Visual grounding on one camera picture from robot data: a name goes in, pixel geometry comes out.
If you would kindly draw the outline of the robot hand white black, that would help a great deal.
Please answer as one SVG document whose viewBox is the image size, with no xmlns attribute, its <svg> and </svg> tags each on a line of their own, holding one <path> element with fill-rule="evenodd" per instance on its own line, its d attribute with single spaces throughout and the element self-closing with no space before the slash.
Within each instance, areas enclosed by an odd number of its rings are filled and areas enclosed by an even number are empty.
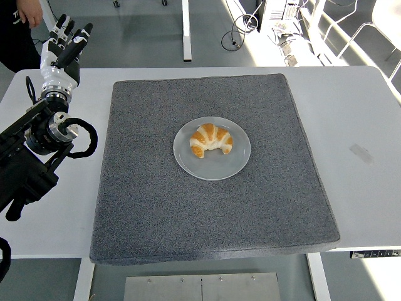
<svg viewBox="0 0 401 301">
<path fill-rule="evenodd" d="M 41 51 L 43 86 L 62 87 L 71 92 L 80 83 L 80 56 L 88 44 L 93 25 L 88 23 L 70 36 L 75 22 L 62 14 L 50 31 Z"/>
</svg>

